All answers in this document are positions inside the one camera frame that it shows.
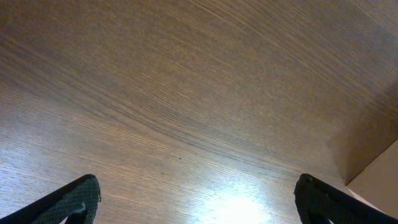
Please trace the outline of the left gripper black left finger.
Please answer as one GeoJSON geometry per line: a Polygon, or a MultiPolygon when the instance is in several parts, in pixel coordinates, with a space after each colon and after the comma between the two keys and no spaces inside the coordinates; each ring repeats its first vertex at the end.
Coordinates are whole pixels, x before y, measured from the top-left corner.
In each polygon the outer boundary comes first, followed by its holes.
{"type": "Polygon", "coordinates": [[[1,218],[1,223],[92,224],[100,199],[98,179],[93,174],[86,174],[34,203],[1,218]]]}

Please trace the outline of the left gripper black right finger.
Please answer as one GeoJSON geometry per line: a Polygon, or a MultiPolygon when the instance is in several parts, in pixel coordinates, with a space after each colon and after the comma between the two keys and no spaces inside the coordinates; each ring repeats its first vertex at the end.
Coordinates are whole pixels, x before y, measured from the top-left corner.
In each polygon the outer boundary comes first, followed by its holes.
{"type": "Polygon", "coordinates": [[[397,219],[360,202],[310,174],[296,183],[295,204],[303,224],[397,224],[397,219]]]}

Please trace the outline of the brown cardboard box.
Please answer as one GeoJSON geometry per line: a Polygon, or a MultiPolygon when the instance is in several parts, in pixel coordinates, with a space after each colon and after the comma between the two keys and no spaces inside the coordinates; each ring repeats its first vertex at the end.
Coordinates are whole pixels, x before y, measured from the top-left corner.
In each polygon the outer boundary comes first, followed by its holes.
{"type": "Polygon", "coordinates": [[[375,158],[348,185],[359,201],[397,218],[397,142],[375,158]]]}

